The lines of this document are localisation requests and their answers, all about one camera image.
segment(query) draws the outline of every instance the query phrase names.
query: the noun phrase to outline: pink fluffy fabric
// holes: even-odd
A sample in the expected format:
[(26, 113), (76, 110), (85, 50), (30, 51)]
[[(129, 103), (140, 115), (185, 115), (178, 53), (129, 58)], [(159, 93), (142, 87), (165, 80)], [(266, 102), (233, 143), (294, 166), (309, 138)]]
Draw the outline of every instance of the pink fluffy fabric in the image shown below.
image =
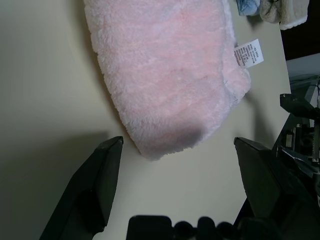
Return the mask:
[(228, 0), (84, 2), (105, 83), (146, 158), (207, 139), (249, 90)]

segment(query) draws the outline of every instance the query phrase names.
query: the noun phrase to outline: white tag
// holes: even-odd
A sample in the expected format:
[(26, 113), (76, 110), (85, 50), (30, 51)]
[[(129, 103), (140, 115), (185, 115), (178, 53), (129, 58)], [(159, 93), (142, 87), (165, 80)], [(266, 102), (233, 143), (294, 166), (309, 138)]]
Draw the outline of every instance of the white tag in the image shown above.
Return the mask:
[(234, 56), (238, 65), (247, 69), (264, 61), (259, 40), (245, 43), (234, 49)]

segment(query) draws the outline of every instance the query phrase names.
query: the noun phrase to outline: black metal part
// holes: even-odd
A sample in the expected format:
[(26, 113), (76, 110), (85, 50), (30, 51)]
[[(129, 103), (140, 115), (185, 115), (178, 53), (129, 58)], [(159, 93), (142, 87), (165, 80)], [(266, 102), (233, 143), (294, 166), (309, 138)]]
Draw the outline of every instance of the black metal part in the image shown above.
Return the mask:
[(40, 240), (91, 240), (108, 224), (123, 137), (102, 142), (74, 173)]
[(312, 120), (320, 119), (319, 108), (313, 107), (304, 98), (296, 97), (293, 94), (281, 94), (280, 106), (288, 113), (291, 113), (296, 117)]
[(274, 220), (284, 240), (319, 239), (320, 210), (298, 177), (261, 144), (241, 137), (234, 144), (254, 215)]
[(270, 219), (243, 218), (240, 225), (221, 222), (217, 227), (209, 217), (201, 217), (197, 228), (186, 221), (174, 227), (167, 216), (134, 216), (129, 221), (126, 240), (281, 240), (279, 229)]

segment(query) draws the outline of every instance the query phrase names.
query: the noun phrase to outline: pink plush towel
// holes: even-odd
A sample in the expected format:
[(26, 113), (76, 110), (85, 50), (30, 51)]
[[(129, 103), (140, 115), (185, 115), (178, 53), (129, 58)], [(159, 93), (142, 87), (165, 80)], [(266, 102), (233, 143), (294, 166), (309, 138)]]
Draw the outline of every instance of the pink plush towel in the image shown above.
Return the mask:
[(84, 0), (120, 118), (148, 159), (207, 139), (250, 88), (228, 0)]

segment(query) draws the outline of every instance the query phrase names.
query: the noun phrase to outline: fuzzy texture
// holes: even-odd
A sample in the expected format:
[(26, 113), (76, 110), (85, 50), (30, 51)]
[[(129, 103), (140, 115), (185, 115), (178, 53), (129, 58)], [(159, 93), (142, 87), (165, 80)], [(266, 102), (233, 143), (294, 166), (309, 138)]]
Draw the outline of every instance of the fuzzy texture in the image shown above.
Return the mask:
[(192, 148), (250, 88), (228, 0), (85, 0), (93, 50), (141, 154)]
[(281, 30), (307, 21), (309, 0), (261, 0), (260, 16), (269, 23), (280, 23)]

